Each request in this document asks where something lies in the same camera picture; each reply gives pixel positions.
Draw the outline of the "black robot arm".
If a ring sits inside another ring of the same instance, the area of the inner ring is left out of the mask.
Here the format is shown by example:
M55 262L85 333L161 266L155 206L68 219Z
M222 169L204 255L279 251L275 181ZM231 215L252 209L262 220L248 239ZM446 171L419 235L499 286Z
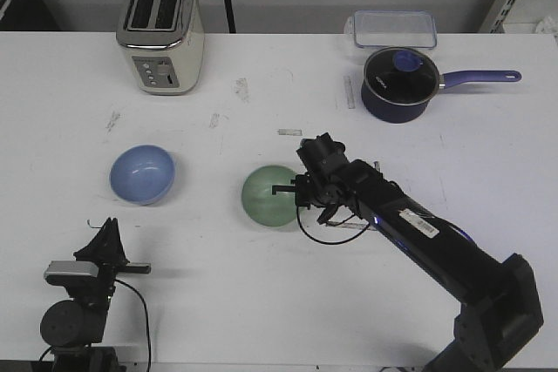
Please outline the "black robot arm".
M150 274L148 263L126 258L119 223L108 218L93 239L74 253L73 260L53 260L44 271L45 281L63 287L68 298L53 304L40 322L40 334L53 354L53 371L125 371L114 347L101 344L115 285L134 292L149 323L146 300L119 274Z
M459 228L426 210L374 166L349 161L328 133L303 139L306 172L273 193L322 209L324 224L345 206L375 227L460 303L453 340L426 371L499 371L539 331L541 303L533 269L519 254L499 262Z

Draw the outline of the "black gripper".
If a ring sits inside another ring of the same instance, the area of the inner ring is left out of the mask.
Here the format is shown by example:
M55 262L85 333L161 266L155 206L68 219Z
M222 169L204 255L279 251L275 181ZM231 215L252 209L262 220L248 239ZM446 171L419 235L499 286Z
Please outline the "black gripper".
M354 185L362 161L349 161L344 152L344 144L334 141L327 132L302 139L296 153L306 168L305 174L297 175L294 185L273 185L271 192L294 193L297 206L323 207L316 219L318 224L332 224L340 206L360 212Z
M151 272L150 263L129 263L121 241L117 218L108 218L93 239L73 255L76 259L110 259L112 253L114 263L118 265L96 264L99 267L99 275L93 283L84 287L65 287L71 298L88 308L108 308L115 292L114 283L118 274Z

